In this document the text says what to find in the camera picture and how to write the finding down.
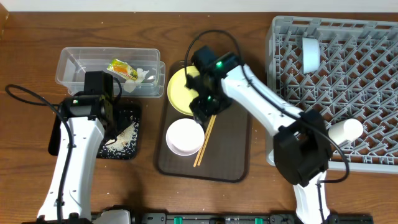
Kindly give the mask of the white bowl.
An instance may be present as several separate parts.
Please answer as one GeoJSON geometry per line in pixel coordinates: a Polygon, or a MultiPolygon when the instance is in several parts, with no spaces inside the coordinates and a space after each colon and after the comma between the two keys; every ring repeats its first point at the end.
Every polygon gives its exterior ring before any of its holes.
{"type": "Polygon", "coordinates": [[[167,129],[165,140],[168,148],[178,156],[197,153],[205,141],[201,125],[189,118],[174,121],[167,129]]]}

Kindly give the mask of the white tissue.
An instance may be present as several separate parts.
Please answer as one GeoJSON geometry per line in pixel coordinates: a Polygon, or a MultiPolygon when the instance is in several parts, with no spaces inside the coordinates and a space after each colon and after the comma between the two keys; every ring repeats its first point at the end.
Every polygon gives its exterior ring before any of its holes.
{"type": "Polygon", "coordinates": [[[146,75],[149,73],[148,70],[143,70],[138,68],[136,70],[136,79],[126,80],[123,86],[124,91],[131,93],[136,87],[138,87],[145,79],[146,75]]]}

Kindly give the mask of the green snack wrapper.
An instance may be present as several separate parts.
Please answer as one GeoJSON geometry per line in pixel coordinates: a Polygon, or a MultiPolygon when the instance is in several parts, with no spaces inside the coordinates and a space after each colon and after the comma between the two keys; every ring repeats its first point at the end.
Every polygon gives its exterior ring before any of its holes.
{"type": "Polygon", "coordinates": [[[136,70],[133,69],[128,63],[113,59],[108,65],[107,70],[114,72],[125,80],[136,79],[136,70]]]}

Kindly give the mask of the rice grains pile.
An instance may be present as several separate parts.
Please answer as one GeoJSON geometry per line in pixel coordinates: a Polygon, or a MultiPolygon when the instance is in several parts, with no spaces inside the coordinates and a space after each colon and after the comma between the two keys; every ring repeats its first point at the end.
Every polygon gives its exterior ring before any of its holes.
{"type": "Polygon", "coordinates": [[[109,140],[99,149],[97,157],[102,159],[121,159],[129,160],[135,158],[137,154],[137,140],[139,135],[140,119],[131,117],[132,123],[116,140],[109,140]]]}

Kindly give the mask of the blue bowl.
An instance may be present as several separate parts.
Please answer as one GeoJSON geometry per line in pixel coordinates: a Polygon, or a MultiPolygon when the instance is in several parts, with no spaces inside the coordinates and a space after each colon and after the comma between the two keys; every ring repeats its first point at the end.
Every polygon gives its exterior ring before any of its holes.
{"type": "Polygon", "coordinates": [[[302,39],[303,73],[315,72],[320,67],[320,43],[317,39],[302,39]]]}

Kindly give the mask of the small white green cup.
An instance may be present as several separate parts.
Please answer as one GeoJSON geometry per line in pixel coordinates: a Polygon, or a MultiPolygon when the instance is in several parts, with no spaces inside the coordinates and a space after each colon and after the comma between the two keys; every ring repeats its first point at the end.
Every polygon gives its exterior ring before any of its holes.
{"type": "Polygon", "coordinates": [[[330,127],[329,137],[337,144],[349,143],[357,140],[363,134],[364,128],[360,121],[354,118],[340,121],[330,127]]]}

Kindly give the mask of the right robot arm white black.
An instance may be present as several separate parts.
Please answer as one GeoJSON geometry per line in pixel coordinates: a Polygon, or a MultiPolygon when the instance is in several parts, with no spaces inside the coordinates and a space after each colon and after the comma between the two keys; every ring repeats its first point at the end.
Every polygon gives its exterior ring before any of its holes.
{"type": "Polygon", "coordinates": [[[239,57],[217,57],[208,49],[196,51],[191,61],[199,75],[187,75],[186,86],[198,92],[190,103],[196,122],[238,102],[267,130],[279,173],[294,186],[296,214],[302,223],[324,223],[330,211],[325,199],[325,177],[331,143],[323,117],[303,112],[266,87],[239,57]]]}

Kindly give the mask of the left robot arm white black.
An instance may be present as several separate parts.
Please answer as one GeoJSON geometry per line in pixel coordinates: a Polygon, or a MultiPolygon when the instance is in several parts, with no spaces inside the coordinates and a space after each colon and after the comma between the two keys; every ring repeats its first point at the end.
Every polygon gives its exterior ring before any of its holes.
{"type": "Polygon", "coordinates": [[[55,114],[60,120],[58,156],[38,219],[89,220],[95,160],[106,127],[114,124],[113,104],[104,95],[73,96],[65,98],[55,114]]]}

